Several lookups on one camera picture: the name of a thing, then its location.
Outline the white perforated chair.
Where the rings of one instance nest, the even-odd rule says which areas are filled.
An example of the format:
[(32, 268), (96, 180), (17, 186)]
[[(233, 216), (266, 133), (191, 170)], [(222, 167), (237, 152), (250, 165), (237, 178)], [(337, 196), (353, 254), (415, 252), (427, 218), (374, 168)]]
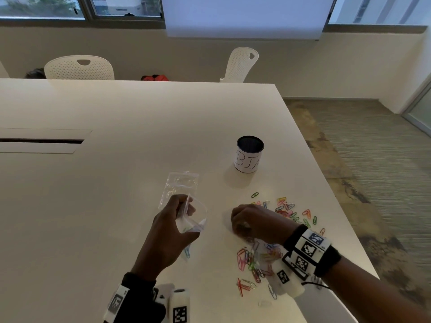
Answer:
[(259, 54), (253, 48), (235, 48), (229, 57), (225, 75), (219, 79), (219, 82), (243, 83), (249, 71), (258, 59)]
[(44, 73), (48, 80), (115, 80), (111, 63), (94, 55), (68, 55), (53, 59), (45, 64)]

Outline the person's left hand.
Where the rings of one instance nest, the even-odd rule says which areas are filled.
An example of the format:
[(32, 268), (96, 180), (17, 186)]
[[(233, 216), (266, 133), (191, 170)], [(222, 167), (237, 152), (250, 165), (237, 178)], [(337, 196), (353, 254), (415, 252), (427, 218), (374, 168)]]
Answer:
[(181, 202), (187, 195), (171, 196), (167, 205), (155, 217), (144, 244), (131, 269), (142, 280), (153, 282), (171, 266), (184, 248), (179, 247), (180, 232), (175, 219)]

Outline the white cup with black rim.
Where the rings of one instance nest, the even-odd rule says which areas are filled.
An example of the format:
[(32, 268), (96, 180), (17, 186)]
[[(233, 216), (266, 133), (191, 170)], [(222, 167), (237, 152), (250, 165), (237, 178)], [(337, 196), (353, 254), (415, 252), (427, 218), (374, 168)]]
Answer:
[(242, 173), (256, 172), (265, 148), (264, 142), (258, 137), (246, 135), (240, 137), (236, 145), (234, 167)]

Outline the person's right hand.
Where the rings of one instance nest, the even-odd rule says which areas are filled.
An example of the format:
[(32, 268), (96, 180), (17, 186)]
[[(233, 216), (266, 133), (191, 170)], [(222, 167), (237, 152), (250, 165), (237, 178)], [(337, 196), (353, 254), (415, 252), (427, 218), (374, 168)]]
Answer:
[(261, 239), (268, 244), (282, 245), (300, 226), (300, 224), (276, 212), (259, 205), (255, 206), (255, 214), (252, 219), (255, 237), (242, 239)]

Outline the glass door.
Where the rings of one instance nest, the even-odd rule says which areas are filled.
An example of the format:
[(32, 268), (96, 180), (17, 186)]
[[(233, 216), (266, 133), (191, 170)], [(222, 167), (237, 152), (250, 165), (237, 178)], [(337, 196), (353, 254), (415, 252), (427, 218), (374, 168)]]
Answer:
[(415, 92), (401, 117), (431, 138), (431, 73)]

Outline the person's right forearm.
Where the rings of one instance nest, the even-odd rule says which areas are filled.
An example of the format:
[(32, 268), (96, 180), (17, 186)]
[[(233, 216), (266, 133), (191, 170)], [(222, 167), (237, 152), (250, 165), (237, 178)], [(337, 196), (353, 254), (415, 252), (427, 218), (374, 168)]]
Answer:
[(345, 257), (322, 280), (358, 323), (431, 323), (424, 309)]

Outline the clear plastic zip bag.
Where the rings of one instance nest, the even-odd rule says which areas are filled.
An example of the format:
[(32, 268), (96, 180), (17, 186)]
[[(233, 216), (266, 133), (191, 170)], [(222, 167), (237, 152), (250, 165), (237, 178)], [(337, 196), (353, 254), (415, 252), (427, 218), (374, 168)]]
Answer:
[(180, 233), (201, 233), (205, 229), (207, 216), (206, 206), (194, 195), (188, 194), (186, 200), (180, 203), (175, 223)]
[(173, 195), (197, 195), (199, 181), (198, 173), (191, 172), (170, 172), (159, 202), (159, 210), (162, 210)]

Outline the window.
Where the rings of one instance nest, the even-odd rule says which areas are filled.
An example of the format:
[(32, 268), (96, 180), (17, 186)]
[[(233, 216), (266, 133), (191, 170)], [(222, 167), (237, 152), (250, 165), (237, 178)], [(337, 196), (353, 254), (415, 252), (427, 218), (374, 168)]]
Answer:
[(431, 0), (334, 0), (325, 33), (422, 34), (431, 26)]
[(164, 30), (161, 0), (0, 0), (0, 26)]

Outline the white roller blind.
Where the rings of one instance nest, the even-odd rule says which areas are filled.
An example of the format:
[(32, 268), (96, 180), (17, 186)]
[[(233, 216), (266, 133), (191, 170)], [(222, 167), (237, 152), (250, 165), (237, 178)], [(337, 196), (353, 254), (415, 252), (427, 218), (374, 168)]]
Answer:
[(162, 0), (169, 37), (318, 40), (334, 0)]

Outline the pile of coloured paper clips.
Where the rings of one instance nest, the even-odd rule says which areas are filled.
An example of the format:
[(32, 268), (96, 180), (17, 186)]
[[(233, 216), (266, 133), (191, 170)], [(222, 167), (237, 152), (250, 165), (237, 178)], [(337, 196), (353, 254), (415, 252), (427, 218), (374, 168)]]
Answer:
[[(277, 300), (281, 296), (287, 295), (278, 290), (274, 272), (272, 271), (272, 263), (280, 259), (282, 255), (286, 253), (286, 250), (282, 245), (268, 244), (261, 239), (245, 240), (248, 243), (248, 246), (244, 246), (237, 252), (237, 265), (240, 271), (245, 271), (247, 268), (251, 272), (252, 281), (237, 278), (236, 284), (240, 290), (241, 296), (243, 296), (244, 290), (250, 291), (255, 289), (263, 280), (267, 281), (268, 290), (273, 300)], [(309, 278), (309, 282), (304, 284), (304, 288), (306, 286), (314, 286), (318, 291), (324, 289), (330, 290), (330, 288), (317, 277)]]

